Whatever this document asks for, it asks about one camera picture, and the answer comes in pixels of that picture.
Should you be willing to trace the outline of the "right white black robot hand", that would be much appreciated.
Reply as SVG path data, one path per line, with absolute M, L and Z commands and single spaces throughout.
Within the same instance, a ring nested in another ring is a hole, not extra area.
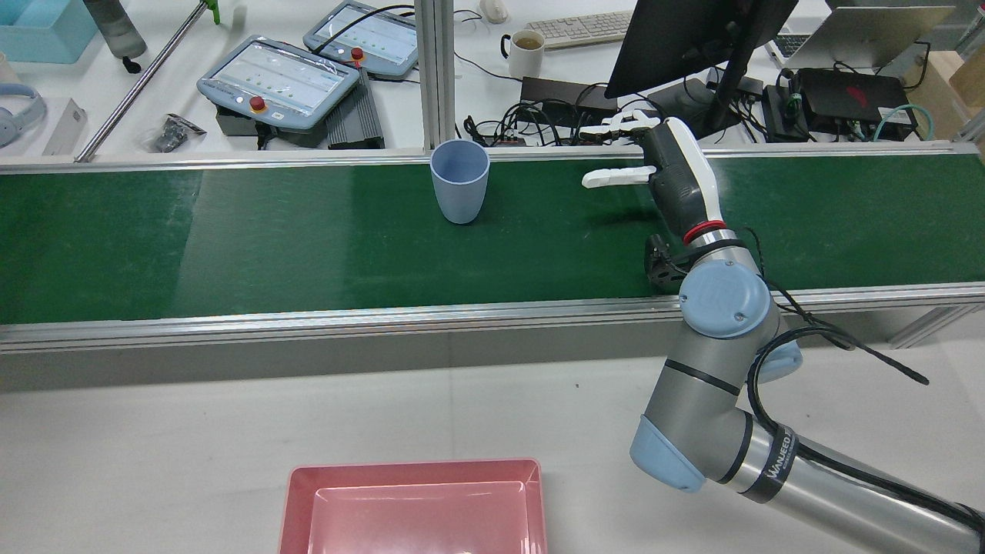
M 689 245 L 725 228 L 716 175 L 690 127 L 676 117 L 651 117 L 644 110 L 620 112 L 582 128 L 580 138 L 630 138 L 643 148 L 643 165 L 598 169 L 581 180 L 585 189 L 648 185 L 671 232 Z

